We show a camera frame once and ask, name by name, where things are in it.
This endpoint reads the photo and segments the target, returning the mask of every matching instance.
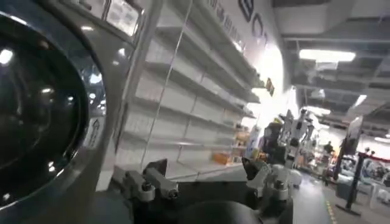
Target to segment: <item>sticker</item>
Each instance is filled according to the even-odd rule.
[[[107,22],[129,36],[138,28],[138,11],[124,0],[112,0],[107,14]]]
[[[83,143],[85,147],[95,149],[98,146],[104,129],[104,121],[104,117],[90,119],[87,135]]]

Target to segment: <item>gray machine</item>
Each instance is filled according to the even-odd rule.
[[[135,50],[127,1],[0,2],[0,222],[79,223]]]

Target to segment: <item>orange box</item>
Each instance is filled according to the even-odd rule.
[[[232,162],[232,159],[230,158],[230,155],[226,153],[213,153],[213,161],[222,165],[227,165]]]

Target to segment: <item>yellow floor line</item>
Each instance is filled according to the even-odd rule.
[[[328,213],[330,216],[330,219],[332,221],[332,224],[337,224],[335,213],[333,213],[332,206],[330,205],[329,201],[326,201],[327,207],[328,207]]]

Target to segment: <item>empty shelf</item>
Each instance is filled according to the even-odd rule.
[[[198,171],[200,174],[221,171],[221,170],[242,166],[241,163],[222,165],[212,160],[192,160],[192,161],[190,160],[190,161],[179,161],[179,163],[189,167],[190,169]]]
[[[137,141],[141,143],[147,143],[147,136],[132,133],[130,131],[123,131],[121,134],[122,141]],[[199,148],[208,148],[212,151],[219,150],[245,150],[245,147],[237,147],[233,145],[214,144],[213,142],[197,142],[190,139],[166,139],[166,138],[151,138],[150,144],[153,145],[177,145],[177,146],[190,146]]]
[[[188,8],[189,1],[172,0],[172,5],[179,9],[184,15]],[[231,63],[240,76],[253,87],[261,88],[264,84],[257,77],[256,71],[246,60],[244,55],[236,48],[231,38],[209,12],[207,1],[193,1],[189,23],[198,27],[203,36],[208,39],[217,51]]]
[[[158,107],[158,102],[153,101],[153,100],[140,98],[140,97],[136,97],[135,98],[135,103],[139,104],[142,107],[147,107],[147,108],[150,108],[150,109],[157,109],[157,107]],[[218,128],[223,128],[225,130],[235,131],[235,128],[232,127],[232,126],[229,126],[229,125],[226,125],[226,124],[222,124],[222,123],[219,123],[219,122],[215,122],[213,120],[207,119],[207,118],[202,117],[202,116],[198,116],[198,115],[195,115],[195,114],[190,114],[190,113],[186,113],[184,111],[173,109],[173,108],[164,106],[162,104],[160,105],[160,111],[162,113],[170,113],[170,114],[175,114],[175,115],[179,115],[179,116],[188,117],[188,118],[190,118],[192,120],[203,122],[204,124],[208,124],[208,125],[213,125],[213,126],[218,127]]]
[[[145,64],[145,67],[147,67],[150,71],[155,72],[157,75],[162,75],[166,77],[168,75],[169,71],[169,65],[165,63],[151,63],[148,62]],[[211,100],[224,108],[234,111],[238,114],[241,114],[245,117],[251,117],[255,118],[253,114],[250,114],[248,112],[245,112],[243,109],[241,109],[239,106],[235,105],[234,103],[228,101],[227,99],[221,97],[218,94],[213,93],[211,90],[207,89],[206,87],[202,86],[199,82],[185,76],[175,68],[172,69],[171,75],[169,77],[170,80],[173,82],[178,83],[180,86],[184,86],[188,89],[190,89],[192,92],[196,93],[198,96],[201,96],[207,100]]]
[[[210,49],[203,49],[199,43],[196,43],[191,38],[189,30],[185,29],[185,31],[180,42],[179,52],[183,52],[187,57],[198,62],[208,73],[213,77],[216,77],[228,89],[231,89],[238,97],[248,102],[259,102],[259,98],[250,91],[252,89],[252,84],[256,83],[258,78],[247,83],[231,72],[228,72],[223,66],[216,62],[217,60],[213,57],[215,54],[213,51]],[[180,32],[180,27],[161,27],[157,29],[157,33],[160,37],[163,37],[168,41],[170,40],[173,44],[179,40]],[[254,87],[260,88],[264,87],[264,85],[256,85]]]

